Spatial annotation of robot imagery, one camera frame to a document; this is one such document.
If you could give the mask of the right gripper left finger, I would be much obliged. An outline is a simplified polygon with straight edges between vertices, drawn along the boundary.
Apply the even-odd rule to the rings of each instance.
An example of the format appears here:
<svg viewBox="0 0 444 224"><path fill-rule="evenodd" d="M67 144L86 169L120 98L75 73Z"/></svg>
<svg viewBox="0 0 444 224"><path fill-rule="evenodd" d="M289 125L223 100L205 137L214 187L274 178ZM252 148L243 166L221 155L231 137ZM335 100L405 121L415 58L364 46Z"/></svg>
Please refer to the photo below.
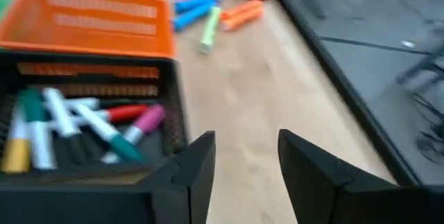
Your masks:
<svg viewBox="0 0 444 224"><path fill-rule="evenodd" d="M0 224L206 224L216 134L135 184L0 186Z"/></svg>

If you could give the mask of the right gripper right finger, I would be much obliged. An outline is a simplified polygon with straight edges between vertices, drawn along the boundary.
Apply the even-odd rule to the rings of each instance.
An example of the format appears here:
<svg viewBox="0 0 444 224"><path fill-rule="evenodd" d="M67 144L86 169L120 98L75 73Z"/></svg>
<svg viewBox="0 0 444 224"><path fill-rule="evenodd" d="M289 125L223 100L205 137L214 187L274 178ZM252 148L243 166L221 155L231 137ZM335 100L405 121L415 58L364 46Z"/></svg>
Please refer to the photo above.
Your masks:
<svg viewBox="0 0 444 224"><path fill-rule="evenodd" d="M444 224L444 185L391 184L287 129L278 156L298 224Z"/></svg>

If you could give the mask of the teal-capped white marker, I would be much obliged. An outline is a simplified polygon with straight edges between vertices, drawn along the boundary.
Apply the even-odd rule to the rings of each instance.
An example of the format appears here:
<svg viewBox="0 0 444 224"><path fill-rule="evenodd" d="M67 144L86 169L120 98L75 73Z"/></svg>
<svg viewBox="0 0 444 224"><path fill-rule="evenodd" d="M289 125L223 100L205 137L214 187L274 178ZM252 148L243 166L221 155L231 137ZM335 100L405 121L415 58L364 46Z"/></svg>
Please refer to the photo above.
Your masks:
<svg viewBox="0 0 444 224"><path fill-rule="evenodd" d="M121 133L110 123L103 120L97 113L87 106L79 104L74 106L74 111L84 118L91 129L105 142L120 158L131 162L143 162L144 158Z"/></svg>
<svg viewBox="0 0 444 224"><path fill-rule="evenodd" d="M51 132L46 124L45 108L40 93L34 89L22 90L19 93L19 102L25 114L31 139L33 166L40 170L56 169Z"/></svg>

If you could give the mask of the pink-capped white marker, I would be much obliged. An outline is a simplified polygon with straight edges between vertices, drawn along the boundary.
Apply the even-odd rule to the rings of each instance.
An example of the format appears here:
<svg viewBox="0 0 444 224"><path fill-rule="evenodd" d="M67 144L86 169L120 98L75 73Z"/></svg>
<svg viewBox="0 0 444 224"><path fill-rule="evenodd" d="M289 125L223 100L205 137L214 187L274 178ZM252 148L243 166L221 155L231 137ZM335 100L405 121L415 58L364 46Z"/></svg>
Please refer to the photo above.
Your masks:
<svg viewBox="0 0 444 224"><path fill-rule="evenodd" d="M147 106L147 110L134 119L130 127L123 133L123 137L133 145L156 130L166 116L166 110L162 105Z"/></svg>

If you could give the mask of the red-capped white marker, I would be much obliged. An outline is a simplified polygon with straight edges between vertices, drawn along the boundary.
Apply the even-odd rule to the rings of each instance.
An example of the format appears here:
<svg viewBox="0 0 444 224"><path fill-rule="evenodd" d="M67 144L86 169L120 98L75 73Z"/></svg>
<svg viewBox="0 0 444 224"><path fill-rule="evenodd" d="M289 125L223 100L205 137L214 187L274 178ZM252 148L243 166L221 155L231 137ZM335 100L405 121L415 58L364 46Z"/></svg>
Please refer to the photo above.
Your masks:
<svg viewBox="0 0 444 224"><path fill-rule="evenodd" d="M122 105L108 109L94 111L103 120L110 123L119 123L136 119L147 110L148 106L144 104Z"/></svg>

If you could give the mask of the yellow-capped white marker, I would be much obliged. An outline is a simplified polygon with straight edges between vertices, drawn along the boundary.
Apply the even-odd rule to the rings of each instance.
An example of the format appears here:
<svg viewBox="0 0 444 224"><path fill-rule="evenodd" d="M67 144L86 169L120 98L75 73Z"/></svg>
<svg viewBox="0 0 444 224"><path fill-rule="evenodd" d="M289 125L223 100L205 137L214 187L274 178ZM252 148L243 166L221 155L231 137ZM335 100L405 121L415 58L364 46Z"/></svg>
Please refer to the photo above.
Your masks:
<svg viewBox="0 0 444 224"><path fill-rule="evenodd" d="M14 107L1 162L4 173L24 173L31 167L31 148L27 124L19 105Z"/></svg>

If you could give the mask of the pale yellow thick highlighter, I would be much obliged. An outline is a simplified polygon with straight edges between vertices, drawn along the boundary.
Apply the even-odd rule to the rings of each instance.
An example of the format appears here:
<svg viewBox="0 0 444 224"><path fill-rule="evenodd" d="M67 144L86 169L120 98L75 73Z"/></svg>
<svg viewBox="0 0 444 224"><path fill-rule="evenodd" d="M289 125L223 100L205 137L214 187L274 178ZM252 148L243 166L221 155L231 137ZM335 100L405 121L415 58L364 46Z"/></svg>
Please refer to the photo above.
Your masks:
<svg viewBox="0 0 444 224"><path fill-rule="evenodd" d="M217 6L213 6L210 10L207 23L205 25L203 36L200 41L200 52L208 54L213 46L214 36L216 34L216 28L219 24L222 9Z"/></svg>

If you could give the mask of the orange thick highlighter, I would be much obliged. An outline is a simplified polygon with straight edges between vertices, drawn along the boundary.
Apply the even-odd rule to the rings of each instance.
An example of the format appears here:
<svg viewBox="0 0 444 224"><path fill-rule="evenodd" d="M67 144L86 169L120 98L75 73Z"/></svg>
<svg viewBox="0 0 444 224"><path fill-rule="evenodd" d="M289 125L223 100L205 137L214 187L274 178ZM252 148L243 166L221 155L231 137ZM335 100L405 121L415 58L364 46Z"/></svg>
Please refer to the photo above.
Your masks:
<svg viewBox="0 0 444 224"><path fill-rule="evenodd" d="M250 0L241 5L235 6L233 8L229 8L224 10L221 13L221 19L229 19L235 16L238 16L244 12L248 12L250 10L262 8L262 2L259 0Z"/></svg>
<svg viewBox="0 0 444 224"><path fill-rule="evenodd" d="M227 19L223 19L221 22L221 28L224 31L234 31L244 24L259 19L262 16L263 10L257 8L235 15Z"/></svg>

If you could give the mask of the black plastic basket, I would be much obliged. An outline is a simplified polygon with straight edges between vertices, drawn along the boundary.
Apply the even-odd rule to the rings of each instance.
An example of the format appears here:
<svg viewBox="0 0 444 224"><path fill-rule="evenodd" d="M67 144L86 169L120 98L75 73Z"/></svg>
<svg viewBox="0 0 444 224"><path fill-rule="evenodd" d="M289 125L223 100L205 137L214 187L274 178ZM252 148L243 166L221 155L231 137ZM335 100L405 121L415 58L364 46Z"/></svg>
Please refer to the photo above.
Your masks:
<svg viewBox="0 0 444 224"><path fill-rule="evenodd" d="M176 63L169 58L134 58L122 55L56 53L40 51L0 51L3 95L15 96L25 87L54 87L70 97L97 97L117 105L160 104L166 116L157 130L140 144L149 162L141 164L99 164L108 145L85 127L87 153L85 167L59 163L57 171L21 175L0 175L0 192L6 191L145 191L143 185L123 184L125 175L148 172L158 160L168 160L186 149L187 130L182 113Z"/></svg>

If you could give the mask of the orange plastic basket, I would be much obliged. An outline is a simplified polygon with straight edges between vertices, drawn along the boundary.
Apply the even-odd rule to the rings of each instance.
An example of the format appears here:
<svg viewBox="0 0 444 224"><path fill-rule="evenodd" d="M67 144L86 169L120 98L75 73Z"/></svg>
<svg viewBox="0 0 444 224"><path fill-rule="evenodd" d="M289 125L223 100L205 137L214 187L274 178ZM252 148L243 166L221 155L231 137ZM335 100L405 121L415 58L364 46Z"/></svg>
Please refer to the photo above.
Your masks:
<svg viewBox="0 0 444 224"><path fill-rule="evenodd" d="M174 56L165 0L13 0L0 46L67 53Z"/></svg>

